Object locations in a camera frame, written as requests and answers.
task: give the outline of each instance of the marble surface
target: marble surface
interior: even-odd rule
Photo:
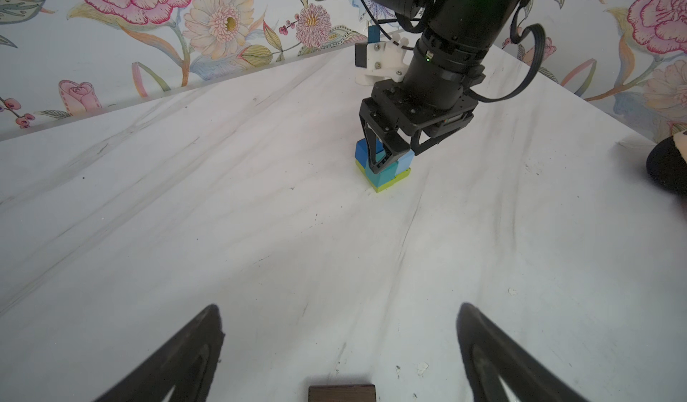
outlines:
[[[499,49],[477,90],[526,68]],[[687,205],[537,76],[376,194],[353,49],[0,143],[0,394],[84,401],[209,303],[210,401],[469,401],[472,302],[590,401],[683,401]],[[418,364],[429,367],[418,374]]]

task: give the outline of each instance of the dark wooden block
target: dark wooden block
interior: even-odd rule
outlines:
[[[351,386],[311,386],[308,402],[376,402],[373,384]]]

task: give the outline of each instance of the floral wallpaper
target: floral wallpaper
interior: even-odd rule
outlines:
[[[365,41],[366,15],[359,0],[0,0],[0,137]]]
[[[687,130],[687,0],[532,0],[524,11],[521,25],[547,32],[544,75],[652,140]],[[532,63],[531,44],[501,39]]]

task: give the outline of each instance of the yellow-green block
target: yellow-green block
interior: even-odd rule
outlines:
[[[363,173],[363,175],[365,175],[365,168],[363,168],[363,166],[360,165],[360,162],[355,161],[355,164],[358,166],[358,169],[360,170],[360,172]],[[370,183],[370,185],[372,186],[374,191],[379,193],[379,192],[383,191],[384,189],[390,188],[394,184],[398,183],[399,181],[401,181],[402,179],[404,179],[405,177],[410,175],[410,170],[411,170],[411,168],[408,168],[407,170],[403,171],[401,174],[396,175],[394,177],[394,179],[392,179],[388,183],[382,184],[379,187],[375,187],[374,184],[372,184],[372,182],[370,181],[370,179],[368,179],[367,175],[365,175],[365,179]]]

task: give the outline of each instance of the white plastic bracket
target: white plastic bracket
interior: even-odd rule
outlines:
[[[403,63],[405,49],[402,46],[408,45],[408,38],[401,38],[398,32],[394,32],[391,38],[392,41],[367,45],[367,68],[358,68],[356,83],[372,86],[386,78],[395,82],[403,81],[408,65]]]

